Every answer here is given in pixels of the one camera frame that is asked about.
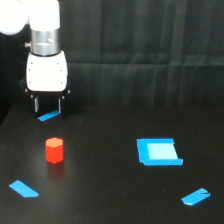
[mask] black table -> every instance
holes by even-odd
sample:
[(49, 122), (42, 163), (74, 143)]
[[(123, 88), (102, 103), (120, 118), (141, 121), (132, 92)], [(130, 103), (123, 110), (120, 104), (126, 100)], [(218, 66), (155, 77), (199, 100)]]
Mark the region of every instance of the black table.
[[(51, 137), (63, 163), (46, 162)], [(138, 138), (173, 138), (183, 166), (139, 163)], [(15, 105), (0, 127), (0, 223), (222, 223), (223, 164), (224, 109), (86, 107), (40, 122)], [(16, 180), (39, 196), (20, 196)], [(199, 188), (211, 197), (184, 205)]]

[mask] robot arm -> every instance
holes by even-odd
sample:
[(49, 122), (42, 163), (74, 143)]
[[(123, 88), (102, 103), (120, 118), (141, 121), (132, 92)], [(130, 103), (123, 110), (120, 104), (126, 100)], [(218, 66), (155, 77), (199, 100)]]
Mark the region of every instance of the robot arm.
[[(65, 54), (60, 47), (60, 9), (57, 0), (0, 0), (0, 32), (5, 35), (19, 33), (30, 25), (31, 42), (26, 69), (25, 92), (35, 99), (35, 112), (39, 109), (36, 92), (71, 92), (68, 82)], [(62, 103), (59, 99), (59, 111)]]

